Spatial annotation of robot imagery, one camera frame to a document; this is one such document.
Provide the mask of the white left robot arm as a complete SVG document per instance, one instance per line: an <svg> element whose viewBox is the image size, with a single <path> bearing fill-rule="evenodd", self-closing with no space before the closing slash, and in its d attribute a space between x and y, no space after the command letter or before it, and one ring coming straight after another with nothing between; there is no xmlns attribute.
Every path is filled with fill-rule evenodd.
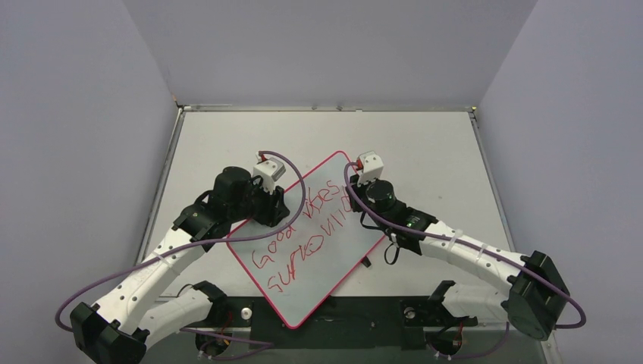
<svg viewBox="0 0 643 364"><path fill-rule="evenodd" d="M95 363L139 363L151 346L189 324L216 326L227 320L227 296L208 281L153 304L233 224L251 219L273 228L290 214L284 189L276 184L284 172L272 158L252 171L224 168L213 188L181 211L139 269L94 304L79 303L71 311L77 347Z"/></svg>

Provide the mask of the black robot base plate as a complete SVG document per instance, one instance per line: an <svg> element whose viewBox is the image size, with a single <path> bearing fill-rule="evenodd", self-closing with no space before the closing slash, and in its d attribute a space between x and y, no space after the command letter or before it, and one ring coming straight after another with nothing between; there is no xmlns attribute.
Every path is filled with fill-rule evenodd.
<svg viewBox="0 0 643 364"><path fill-rule="evenodd" d="M229 297L195 329L247 333L276 349L422 350L429 340L451 341L457 329L475 327L472 316L453 316L430 297L329 297L298 328L288 328L263 297Z"/></svg>

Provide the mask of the aluminium table edge frame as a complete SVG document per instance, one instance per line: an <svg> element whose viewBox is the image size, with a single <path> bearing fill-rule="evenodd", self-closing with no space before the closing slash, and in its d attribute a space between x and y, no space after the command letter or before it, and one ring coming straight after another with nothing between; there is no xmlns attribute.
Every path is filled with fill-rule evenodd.
<svg viewBox="0 0 643 364"><path fill-rule="evenodd" d="M398 200L475 240L517 253L503 221L503 208L471 110L369 111L322 107L242 110L188 106L180 113L172 137L169 169L162 175L137 265L126 271L126 277L141 267L181 211L213 188L215 178L224 168L234 166L252 171L259 156L275 158L286 167L277 182L285 191L296 182L302 183L306 173L336 151L349 157L343 169L345 190L348 178L357 174L357 157L374 151L384 163L379 180L393 185ZM278 234L295 220L289 214L259 238ZM231 232L245 221L253 220L233 224ZM179 297L201 281L214 284L227 298L264 298L228 249L233 240L231 232L224 238L213 239L212 248L183 270L153 305L160 306ZM434 292L444 282L469 289L489 287L441 260L405 249L397 252L390 243L384 235L367 255L372 266L366 268L360 263L326 299L424 296L436 300ZM477 320L477 326L467 328L474 332L488 329L504 334L516 332L528 340L543 342L524 335L507 321ZM243 333L195 329L191 325L155 343L145 356L179 333L201 336L206 343L216 338L230 340L230 348L215 354L216 360L230 359L231 350L243 341Z"/></svg>

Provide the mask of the black whiteboard clip right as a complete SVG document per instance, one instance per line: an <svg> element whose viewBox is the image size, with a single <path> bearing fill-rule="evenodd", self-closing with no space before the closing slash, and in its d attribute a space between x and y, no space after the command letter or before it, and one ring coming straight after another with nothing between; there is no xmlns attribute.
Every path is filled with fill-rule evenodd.
<svg viewBox="0 0 643 364"><path fill-rule="evenodd" d="M371 263L370 259L369 259L367 256L365 256L365 257L361 260L361 264L362 264L364 267L366 267L366 268L370 268L370 267L372 266L372 263Z"/></svg>

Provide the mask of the pink-framed whiteboard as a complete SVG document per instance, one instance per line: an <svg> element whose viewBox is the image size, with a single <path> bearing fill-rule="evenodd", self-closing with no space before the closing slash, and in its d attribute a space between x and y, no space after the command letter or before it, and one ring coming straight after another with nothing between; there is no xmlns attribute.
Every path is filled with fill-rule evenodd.
<svg viewBox="0 0 643 364"><path fill-rule="evenodd" d="M336 151L285 190L296 217L278 234L245 221L231 232L228 249L286 327L294 329L384 239L365 229L352 211L343 169L349 157Z"/></svg>

